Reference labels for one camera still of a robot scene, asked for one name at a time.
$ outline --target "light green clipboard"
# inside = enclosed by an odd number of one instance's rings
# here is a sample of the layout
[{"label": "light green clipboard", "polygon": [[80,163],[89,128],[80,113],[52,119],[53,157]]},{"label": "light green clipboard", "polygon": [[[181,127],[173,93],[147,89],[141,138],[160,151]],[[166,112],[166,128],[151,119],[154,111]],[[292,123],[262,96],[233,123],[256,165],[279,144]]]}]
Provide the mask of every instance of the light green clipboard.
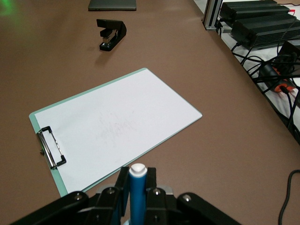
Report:
[{"label": "light green clipboard", "polygon": [[[140,72],[142,72],[142,71],[144,71],[144,70],[148,70],[148,69],[147,69],[147,68],[139,69],[139,70],[137,70],[137,71],[135,71],[135,72],[132,72],[132,73],[130,73],[130,74],[128,74],[128,75],[122,76],[122,77],[120,77],[120,78],[117,78],[117,79],[115,79],[115,80],[112,80],[112,81],[110,81],[110,82],[107,82],[107,83],[105,83],[105,84],[102,84],[102,85],[100,85],[100,86],[97,86],[97,87],[95,87],[95,88],[93,88],[93,89],[87,90],[87,91],[85,91],[85,92],[82,92],[82,93],[77,94],[77,95],[75,95],[75,96],[69,97],[69,98],[67,98],[67,99],[64,99],[64,100],[59,101],[59,102],[57,102],[57,103],[55,103],[55,104],[52,104],[52,105],[50,105],[50,106],[47,106],[47,107],[45,107],[45,108],[42,108],[42,109],[40,109],[40,110],[37,110],[37,111],[31,113],[31,114],[29,115],[29,119],[30,119],[30,121],[31,121],[31,123],[32,123],[32,126],[33,126],[33,128],[34,128],[35,133],[37,134],[37,133],[41,130],[41,127],[40,127],[40,125],[39,125],[39,123],[38,123],[38,120],[37,120],[37,118],[36,118],[36,114],[37,114],[37,113],[42,112],[42,111],[45,111],[45,110],[50,109],[50,108],[52,108],[52,107],[55,107],[55,106],[57,106],[57,105],[63,104],[63,103],[65,103],[65,102],[67,102],[67,101],[70,101],[70,100],[72,100],[72,99],[74,99],[74,98],[80,97],[80,96],[85,95],[85,94],[87,94],[87,93],[90,93],[90,92],[92,92],[92,91],[94,91],[94,90],[97,90],[97,89],[100,89],[100,88],[102,88],[102,87],[105,87],[105,86],[107,86],[107,85],[109,85],[109,84],[112,84],[112,83],[114,83],[114,82],[116,82],[116,81],[122,80],[122,79],[124,79],[124,78],[126,78],[126,77],[129,77],[129,76],[131,76],[131,75],[134,75],[134,74],[136,74],[136,73],[140,73]],[[160,141],[160,142],[157,143],[155,146],[153,146],[152,148],[148,149],[147,151],[145,151],[143,154],[139,155],[138,157],[133,158],[130,162],[126,163],[126,164],[123,165],[123,166],[126,166],[126,165],[132,163],[133,161],[135,161],[135,160],[136,160],[137,158],[139,158],[140,156],[144,155],[144,154],[147,153],[148,151],[150,151],[150,150],[152,150],[153,148],[157,147],[158,145],[160,145],[160,144],[161,144],[162,142],[164,142],[165,140],[169,139],[170,137],[172,137],[172,136],[175,135],[176,133],[180,132],[181,130],[183,130],[184,128],[186,128],[187,126],[189,126],[190,124],[192,124],[193,122],[195,122],[196,120],[198,120],[199,118],[201,118],[201,117],[202,117],[202,114],[201,114],[198,110],[196,110],[193,106],[191,106],[191,107],[192,107],[195,111],[197,111],[197,113],[199,113],[199,116],[197,116],[197,118],[193,119],[193,121],[189,122],[188,124],[186,124],[186,125],[185,125],[184,127],[182,127],[181,129],[177,130],[177,132],[171,134],[169,137],[167,137],[166,139]],[[114,174],[115,172],[117,172],[119,169],[120,169],[120,167],[119,167],[118,169],[114,170],[113,172],[111,172],[110,174],[107,174],[105,177],[103,177],[103,178],[99,179],[98,181],[92,183],[91,185],[89,185],[88,187],[86,187],[84,190],[81,190],[81,191],[87,191],[88,189],[92,188],[93,186],[97,185],[98,183],[100,183],[101,181],[103,181],[104,179],[106,179],[107,177],[109,177],[109,176],[111,176],[112,174]],[[56,169],[50,169],[50,171],[51,171],[51,173],[52,173],[53,179],[54,179],[54,181],[55,181],[55,183],[56,183],[56,186],[57,186],[57,188],[58,188],[58,191],[59,191],[59,193],[60,193],[60,196],[65,196],[65,195],[67,195],[68,192],[67,192],[66,186],[65,186],[65,184],[64,184],[64,182],[63,182],[63,179],[62,179],[62,177],[61,177],[61,175],[60,175],[59,170],[56,168]]]}]

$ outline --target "white marker cap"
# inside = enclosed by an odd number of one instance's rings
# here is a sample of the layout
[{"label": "white marker cap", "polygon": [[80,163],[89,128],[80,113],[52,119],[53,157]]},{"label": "white marker cap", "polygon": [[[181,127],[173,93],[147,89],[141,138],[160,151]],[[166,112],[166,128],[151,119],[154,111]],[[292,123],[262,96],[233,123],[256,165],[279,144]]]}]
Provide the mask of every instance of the white marker cap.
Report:
[{"label": "white marker cap", "polygon": [[133,177],[140,178],[146,175],[147,168],[144,164],[136,163],[130,167],[129,172]]}]

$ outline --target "metal clip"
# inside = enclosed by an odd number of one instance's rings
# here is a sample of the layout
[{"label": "metal clip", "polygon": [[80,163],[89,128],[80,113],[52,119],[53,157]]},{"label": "metal clip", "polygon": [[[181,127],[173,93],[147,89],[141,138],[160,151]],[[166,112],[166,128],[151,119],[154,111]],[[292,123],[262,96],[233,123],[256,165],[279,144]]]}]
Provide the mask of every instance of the metal clip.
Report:
[{"label": "metal clip", "polygon": [[[56,144],[58,150],[60,151],[61,161],[59,161],[58,163],[55,163],[54,158],[53,158],[53,156],[52,156],[52,154],[51,154],[51,152],[50,152],[50,149],[49,149],[49,147],[48,147],[48,144],[47,144],[47,142],[46,142],[46,139],[45,139],[45,137],[44,137],[44,135],[43,135],[43,132],[44,132],[44,131],[47,131],[47,130],[48,130],[49,133],[52,135],[52,137],[53,137],[53,139],[54,139],[54,141],[55,141],[55,144]],[[41,153],[42,153],[43,155],[45,155],[46,160],[47,160],[47,163],[48,163],[50,169],[55,169],[57,166],[60,166],[60,165],[65,164],[65,163],[67,162],[67,161],[66,161],[66,158],[65,158],[64,155],[61,153],[60,147],[59,147],[59,145],[58,145],[58,143],[57,143],[57,141],[56,141],[56,139],[55,139],[55,137],[54,137],[54,135],[53,135],[53,133],[52,133],[52,130],[51,130],[51,128],[50,128],[49,126],[40,129],[40,131],[37,133],[37,136],[38,136],[38,138],[39,138],[39,140],[40,140],[40,142],[41,142],[41,144],[42,144],[42,150],[41,150]]]}]

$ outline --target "screw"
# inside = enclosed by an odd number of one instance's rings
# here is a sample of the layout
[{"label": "screw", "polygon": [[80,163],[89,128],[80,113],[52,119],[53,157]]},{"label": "screw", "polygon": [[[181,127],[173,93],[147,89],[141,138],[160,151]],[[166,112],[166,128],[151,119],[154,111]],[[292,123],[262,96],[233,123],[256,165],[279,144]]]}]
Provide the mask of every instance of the screw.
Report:
[{"label": "screw", "polygon": [[79,201],[82,198],[83,198],[83,196],[80,193],[77,193],[77,196],[75,196],[75,200],[77,200],[77,201]]},{"label": "screw", "polygon": [[154,216],[153,221],[155,223],[158,223],[160,221],[159,217],[157,215]]},{"label": "screw", "polygon": [[160,190],[157,189],[157,188],[156,188],[156,189],[153,189],[153,193],[156,194],[156,195],[159,195],[159,194],[160,194]]},{"label": "screw", "polygon": [[114,193],[114,190],[110,187],[106,192],[111,195]]},{"label": "screw", "polygon": [[187,202],[190,202],[190,201],[192,200],[191,196],[189,196],[189,195],[187,195],[187,194],[185,194],[185,195],[183,196],[183,199],[186,200]]}]

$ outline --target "black stapler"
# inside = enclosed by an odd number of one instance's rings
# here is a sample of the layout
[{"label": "black stapler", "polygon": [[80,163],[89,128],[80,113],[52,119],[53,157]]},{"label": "black stapler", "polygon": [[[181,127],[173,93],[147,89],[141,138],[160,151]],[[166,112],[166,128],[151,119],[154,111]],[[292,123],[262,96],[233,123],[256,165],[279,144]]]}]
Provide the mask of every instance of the black stapler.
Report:
[{"label": "black stapler", "polygon": [[103,42],[100,50],[111,51],[126,35],[126,26],[123,21],[97,19],[97,26],[105,28],[100,31]]}]

